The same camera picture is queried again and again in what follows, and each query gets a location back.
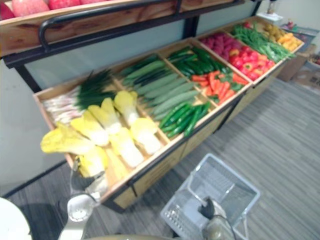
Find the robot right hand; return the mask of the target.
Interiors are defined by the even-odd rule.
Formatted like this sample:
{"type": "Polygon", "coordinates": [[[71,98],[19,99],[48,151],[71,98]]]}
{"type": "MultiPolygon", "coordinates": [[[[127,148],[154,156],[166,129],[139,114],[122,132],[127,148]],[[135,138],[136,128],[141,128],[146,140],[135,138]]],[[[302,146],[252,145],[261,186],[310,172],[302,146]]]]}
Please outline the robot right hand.
{"type": "Polygon", "coordinates": [[[198,212],[208,220],[212,220],[216,216],[227,217],[223,207],[210,196],[204,198],[204,204],[198,208],[198,212]]]}

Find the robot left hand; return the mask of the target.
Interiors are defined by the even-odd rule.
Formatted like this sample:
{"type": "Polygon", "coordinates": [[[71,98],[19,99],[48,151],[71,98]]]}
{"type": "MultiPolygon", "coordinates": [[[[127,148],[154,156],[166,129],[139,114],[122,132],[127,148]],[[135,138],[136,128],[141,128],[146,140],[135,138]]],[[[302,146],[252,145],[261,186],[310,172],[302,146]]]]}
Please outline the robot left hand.
{"type": "Polygon", "coordinates": [[[79,158],[73,162],[70,172],[70,195],[87,194],[99,201],[108,190],[108,179],[105,171],[84,177],[80,173],[81,163],[79,158]]]}

